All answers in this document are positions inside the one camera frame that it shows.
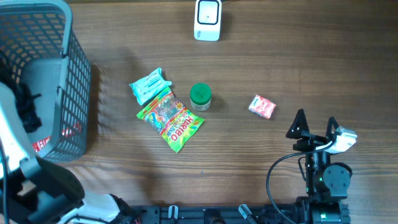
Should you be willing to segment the red small candy packet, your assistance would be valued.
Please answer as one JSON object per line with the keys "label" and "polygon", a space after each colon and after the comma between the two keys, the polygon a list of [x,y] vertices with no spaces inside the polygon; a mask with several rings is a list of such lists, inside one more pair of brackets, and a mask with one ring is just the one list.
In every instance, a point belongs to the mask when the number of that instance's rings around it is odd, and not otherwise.
{"label": "red small candy packet", "polygon": [[269,101],[268,99],[260,95],[256,95],[249,105],[248,109],[249,111],[265,119],[270,119],[276,106],[277,105],[275,103]]}

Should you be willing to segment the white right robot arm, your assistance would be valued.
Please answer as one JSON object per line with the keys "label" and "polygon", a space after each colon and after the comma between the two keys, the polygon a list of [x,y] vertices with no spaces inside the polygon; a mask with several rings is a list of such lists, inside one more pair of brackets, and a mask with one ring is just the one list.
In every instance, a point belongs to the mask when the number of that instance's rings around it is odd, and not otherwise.
{"label": "white right robot arm", "polygon": [[331,117],[324,136],[312,134],[304,110],[299,109],[286,137],[297,141],[293,150],[305,160],[299,169],[307,196],[297,197],[285,214],[294,223],[349,223],[348,207],[341,201],[348,197],[353,171],[342,162],[332,162],[331,156],[353,146],[358,138],[356,132]]}

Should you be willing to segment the red Nescafe stick sachet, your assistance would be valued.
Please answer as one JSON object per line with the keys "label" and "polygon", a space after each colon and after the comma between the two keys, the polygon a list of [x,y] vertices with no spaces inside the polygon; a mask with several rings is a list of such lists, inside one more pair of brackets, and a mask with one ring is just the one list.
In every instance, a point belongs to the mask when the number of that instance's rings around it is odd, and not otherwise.
{"label": "red Nescafe stick sachet", "polygon": [[[82,126],[80,125],[79,122],[77,122],[76,124],[73,125],[72,128],[65,128],[62,130],[62,136],[69,138],[74,136],[76,133],[81,133],[82,132]],[[50,141],[51,136],[48,136],[44,139],[41,139],[39,141],[36,141],[32,144],[34,150],[36,152],[41,151]]]}

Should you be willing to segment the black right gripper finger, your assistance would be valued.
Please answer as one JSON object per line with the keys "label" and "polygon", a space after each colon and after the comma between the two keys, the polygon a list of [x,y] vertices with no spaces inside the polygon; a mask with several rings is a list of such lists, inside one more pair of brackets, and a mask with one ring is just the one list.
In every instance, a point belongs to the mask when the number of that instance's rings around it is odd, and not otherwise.
{"label": "black right gripper finger", "polygon": [[339,125],[334,117],[330,117],[328,120],[325,137],[327,139],[333,139],[335,130],[338,129]]}
{"label": "black right gripper finger", "polygon": [[289,139],[302,139],[310,136],[304,109],[297,111],[295,119],[285,136]]}

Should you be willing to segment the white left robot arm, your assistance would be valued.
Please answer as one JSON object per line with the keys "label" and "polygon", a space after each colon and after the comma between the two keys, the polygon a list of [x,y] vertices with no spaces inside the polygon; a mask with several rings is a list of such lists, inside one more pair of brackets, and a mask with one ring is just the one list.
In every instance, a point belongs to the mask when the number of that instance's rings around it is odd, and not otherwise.
{"label": "white left robot arm", "polygon": [[86,192],[68,169],[34,151],[27,133],[40,119],[35,96],[11,78],[1,55],[1,213],[5,223],[140,223],[121,198]]}

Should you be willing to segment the Haribo gummy bag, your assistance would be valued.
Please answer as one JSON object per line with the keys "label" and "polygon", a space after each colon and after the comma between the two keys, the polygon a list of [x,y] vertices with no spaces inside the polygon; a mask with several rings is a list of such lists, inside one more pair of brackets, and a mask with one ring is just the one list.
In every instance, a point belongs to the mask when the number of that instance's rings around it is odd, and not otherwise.
{"label": "Haribo gummy bag", "polygon": [[167,87],[137,117],[150,126],[178,153],[205,121],[193,114]]}

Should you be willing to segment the green lid jar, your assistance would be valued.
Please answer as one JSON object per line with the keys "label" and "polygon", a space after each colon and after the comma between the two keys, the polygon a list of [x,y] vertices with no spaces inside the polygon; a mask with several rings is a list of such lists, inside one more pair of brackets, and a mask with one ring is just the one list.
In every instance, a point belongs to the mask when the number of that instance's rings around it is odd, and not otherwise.
{"label": "green lid jar", "polygon": [[211,105],[211,88],[205,83],[197,83],[190,90],[190,103],[193,109],[205,111]]}

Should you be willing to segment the teal tissue pack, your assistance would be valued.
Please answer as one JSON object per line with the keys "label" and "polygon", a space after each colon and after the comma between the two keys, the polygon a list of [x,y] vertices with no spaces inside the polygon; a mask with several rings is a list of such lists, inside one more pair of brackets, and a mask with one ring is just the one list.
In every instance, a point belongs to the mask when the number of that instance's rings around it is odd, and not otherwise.
{"label": "teal tissue pack", "polygon": [[136,82],[129,84],[133,91],[133,95],[141,106],[171,85],[171,81],[167,81],[163,78],[162,69],[160,67]]}

